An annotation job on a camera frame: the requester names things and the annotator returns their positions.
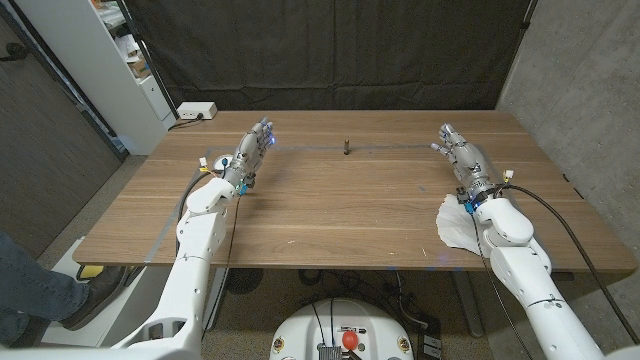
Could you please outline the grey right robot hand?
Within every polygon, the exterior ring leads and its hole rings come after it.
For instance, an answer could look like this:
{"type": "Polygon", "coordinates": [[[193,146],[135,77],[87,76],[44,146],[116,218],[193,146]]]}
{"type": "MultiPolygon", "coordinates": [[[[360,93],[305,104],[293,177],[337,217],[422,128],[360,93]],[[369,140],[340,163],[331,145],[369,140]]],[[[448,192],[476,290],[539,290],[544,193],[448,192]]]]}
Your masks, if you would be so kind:
{"type": "Polygon", "coordinates": [[[431,148],[445,156],[453,166],[470,207],[476,210],[496,192],[483,154],[449,123],[440,127],[439,139],[442,144],[432,143],[431,148]]]}

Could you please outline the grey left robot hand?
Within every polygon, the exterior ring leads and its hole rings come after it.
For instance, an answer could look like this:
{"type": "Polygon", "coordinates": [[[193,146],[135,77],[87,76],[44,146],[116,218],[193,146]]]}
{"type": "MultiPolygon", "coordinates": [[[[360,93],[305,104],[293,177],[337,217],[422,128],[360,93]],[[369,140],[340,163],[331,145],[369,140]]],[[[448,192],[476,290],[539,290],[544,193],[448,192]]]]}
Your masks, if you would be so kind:
{"type": "Polygon", "coordinates": [[[241,139],[222,178],[232,184],[239,194],[253,188],[267,150],[275,143],[273,123],[267,116],[261,118],[241,139]]]}

